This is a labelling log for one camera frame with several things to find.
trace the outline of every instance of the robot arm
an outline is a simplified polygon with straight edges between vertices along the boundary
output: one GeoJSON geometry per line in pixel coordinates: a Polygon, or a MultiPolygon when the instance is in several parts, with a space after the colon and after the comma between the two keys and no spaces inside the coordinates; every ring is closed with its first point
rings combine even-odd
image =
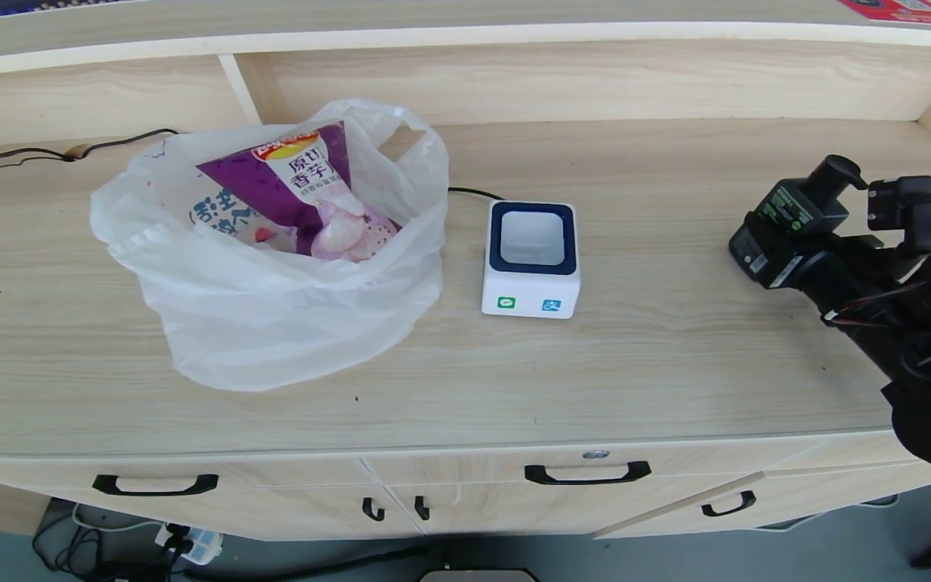
{"type": "Polygon", "coordinates": [[[825,325],[889,376],[895,434],[931,463],[931,177],[867,184],[856,163],[828,155],[806,178],[779,181],[728,250],[762,287],[805,293],[825,325]],[[835,235],[849,217],[838,201],[849,185],[868,191],[869,229],[903,230],[904,242],[835,235]]]}

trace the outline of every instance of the white plastic bag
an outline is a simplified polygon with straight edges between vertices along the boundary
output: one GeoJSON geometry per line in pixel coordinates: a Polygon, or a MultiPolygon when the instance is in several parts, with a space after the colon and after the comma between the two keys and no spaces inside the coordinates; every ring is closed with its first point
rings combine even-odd
{"type": "Polygon", "coordinates": [[[448,152],[390,104],[329,103],[299,125],[189,133],[136,156],[92,194],[92,231],[139,276],[175,369],[223,390],[260,391],[369,360],[409,334],[442,289],[448,152]],[[197,163],[343,120],[354,194],[402,225],[372,259],[321,261],[251,247],[187,216],[217,194],[197,163]],[[422,137],[397,162],[377,147],[402,123],[422,137]]]}

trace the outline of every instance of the cabinet door handle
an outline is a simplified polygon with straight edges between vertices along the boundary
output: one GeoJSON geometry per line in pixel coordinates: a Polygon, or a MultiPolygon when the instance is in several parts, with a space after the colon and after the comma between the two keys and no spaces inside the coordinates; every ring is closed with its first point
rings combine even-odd
{"type": "Polygon", "coordinates": [[[634,483],[636,480],[651,475],[649,463],[632,461],[627,464],[627,474],[616,479],[591,480],[558,480],[548,474],[544,465],[527,465],[524,467],[524,477],[531,483],[538,485],[613,485],[613,483],[634,483]]]}
{"type": "Polygon", "coordinates": [[[384,508],[376,509],[376,512],[373,512],[373,498],[365,497],[361,501],[361,511],[365,512],[366,516],[369,516],[370,520],[373,521],[383,521],[387,518],[387,512],[384,508]]]}
{"type": "Polygon", "coordinates": [[[708,518],[721,518],[724,516],[730,516],[732,513],[743,511],[743,509],[752,508],[753,504],[756,504],[756,495],[753,495],[752,491],[746,490],[742,492],[742,505],[739,505],[738,508],[728,509],[726,512],[717,513],[714,511],[713,505],[706,504],[702,506],[702,515],[705,515],[708,518]]]}
{"type": "Polygon", "coordinates": [[[415,496],[415,512],[419,514],[419,519],[422,521],[429,521],[429,508],[426,506],[426,500],[422,498],[422,495],[415,496]]]}
{"type": "Polygon", "coordinates": [[[199,495],[217,489],[217,475],[204,473],[197,476],[196,482],[182,491],[122,491],[117,487],[118,475],[96,475],[92,482],[92,489],[107,495],[121,497],[180,497],[182,495],[199,495]]]}

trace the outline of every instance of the wooden counter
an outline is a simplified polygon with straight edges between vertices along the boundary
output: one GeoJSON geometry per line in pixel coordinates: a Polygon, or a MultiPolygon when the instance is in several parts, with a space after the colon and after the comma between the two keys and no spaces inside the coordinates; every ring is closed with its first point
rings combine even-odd
{"type": "MultiPolygon", "coordinates": [[[[915,123],[635,121],[443,128],[452,183],[572,202],[570,321],[482,316],[487,202],[454,196],[444,294],[364,365],[265,394],[171,369],[89,194],[139,147],[0,171],[0,453],[203,453],[647,440],[884,428],[886,379],[795,291],[727,254],[742,216],[825,154],[931,174],[915,123]]],[[[845,232],[866,199],[844,196],[845,232]]]]}
{"type": "MultiPolygon", "coordinates": [[[[311,382],[212,390],[174,371],[89,229],[89,195],[144,145],[3,169],[0,483],[262,539],[694,533],[931,483],[889,429],[883,374],[727,253],[746,211],[824,155],[868,180],[931,175],[931,28],[831,0],[0,19],[0,150],[296,122],[344,97],[435,125],[454,185],[576,205],[575,317],[480,314],[487,200],[455,195],[444,293],[409,338],[311,382]]],[[[842,200],[840,233],[867,232],[864,195],[842,200]]]]}

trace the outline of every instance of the drawer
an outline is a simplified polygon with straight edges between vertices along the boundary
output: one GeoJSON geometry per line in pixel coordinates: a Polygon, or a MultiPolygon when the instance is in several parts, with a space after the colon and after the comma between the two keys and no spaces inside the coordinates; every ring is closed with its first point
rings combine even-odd
{"type": "Polygon", "coordinates": [[[816,437],[819,445],[795,454],[771,469],[813,469],[861,465],[920,463],[900,444],[893,431],[816,437]]]}
{"type": "Polygon", "coordinates": [[[760,473],[738,479],[608,527],[596,533],[596,538],[760,527],[931,484],[931,465],[926,463],[781,474],[760,473]]]}
{"type": "Polygon", "coordinates": [[[570,445],[472,452],[375,453],[365,463],[385,485],[489,483],[525,480],[524,468],[537,465],[555,475],[569,469],[573,479],[590,470],[597,479],[628,463],[649,463],[653,475],[747,473],[760,471],[820,443],[808,438],[714,440],[649,445],[570,445]]]}
{"type": "Polygon", "coordinates": [[[118,497],[92,489],[45,489],[42,493],[89,505],[82,508],[86,521],[94,520],[94,506],[266,542],[419,535],[403,509],[378,485],[214,489],[182,497],[118,497]]]}
{"type": "Polygon", "coordinates": [[[91,489],[97,476],[117,476],[121,490],[182,490],[200,475],[217,475],[218,489],[373,485],[352,457],[261,456],[126,460],[1,459],[0,483],[38,491],[91,489]]]}
{"type": "Polygon", "coordinates": [[[741,474],[646,476],[606,485],[542,486],[529,482],[389,487],[427,535],[590,534],[624,516],[740,478],[741,474]]]}

